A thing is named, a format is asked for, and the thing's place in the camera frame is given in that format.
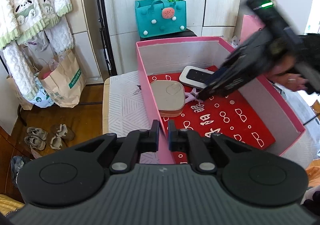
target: beige container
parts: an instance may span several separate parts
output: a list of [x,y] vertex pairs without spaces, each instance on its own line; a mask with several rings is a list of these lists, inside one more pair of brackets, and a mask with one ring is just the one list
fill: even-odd
[[185,94],[181,83],[157,80],[150,85],[161,117],[177,117],[182,113]]

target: red mat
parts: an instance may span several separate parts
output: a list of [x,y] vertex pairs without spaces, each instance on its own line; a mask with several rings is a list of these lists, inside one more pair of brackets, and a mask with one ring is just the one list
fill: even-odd
[[[211,66],[208,70],[216,71],[217,68]],[[150,83],[155,80],[179,81],[179,76],[180,73],[159,74],[148,76],[148,79]],[[192,90],[185,85],[184,89],[185,92]],[[259,149],[265,149],[275,142],[268,128],[239,91],[227,97],[212,96],[203,103],[191,101],[184,106],[180,116],[162,119],[165,129],[168,129],[168,120],[173,119],[177,129],[193,129],[207,137],[219,132]],[[176,164],[187,162],[185,153],[172,154]]]

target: shoe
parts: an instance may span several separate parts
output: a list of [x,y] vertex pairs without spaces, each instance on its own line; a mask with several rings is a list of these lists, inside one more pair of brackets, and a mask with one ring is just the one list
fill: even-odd
[[47,143],[54,150],[65,149],[67,147],[66,143],[61,139],[61,137],[55,136],[53,134],[48,136]]
[[65,141],[71,141],[75,138],[74,132],[66,124],[52,125],[50,131],[56,136],[61,137]]
[[27,133],[30,136],[37,136],[42,141],[45,141],[47,139],[47,131],[44,131],[42,128],[36,128],[36,127],[28,127]]
[[45,142],[34,135],[25,137],[24,142],[31,148],[38,149],[40,151],[45,148]]

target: green led indicator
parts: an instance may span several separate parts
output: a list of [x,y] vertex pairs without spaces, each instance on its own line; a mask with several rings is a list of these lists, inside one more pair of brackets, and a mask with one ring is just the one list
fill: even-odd
[[272,3],[272,2],[265,3],[265,4],[261,5],[262,8],[270,7],[270,6],[273,6],[273,3]]

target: green label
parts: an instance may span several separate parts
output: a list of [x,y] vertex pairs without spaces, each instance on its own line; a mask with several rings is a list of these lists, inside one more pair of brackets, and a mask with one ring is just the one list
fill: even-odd
[[76,84],[77,80],[79,79],[80,75],[81,75],[81,70],[80,70],[80,68],[79,68],[79,70],[77,71],[76,75],[73,77],[71,83],[69,83],[69,88],[70,88],[70,89],[71,89],[73,86],[75,86],[75,84]]

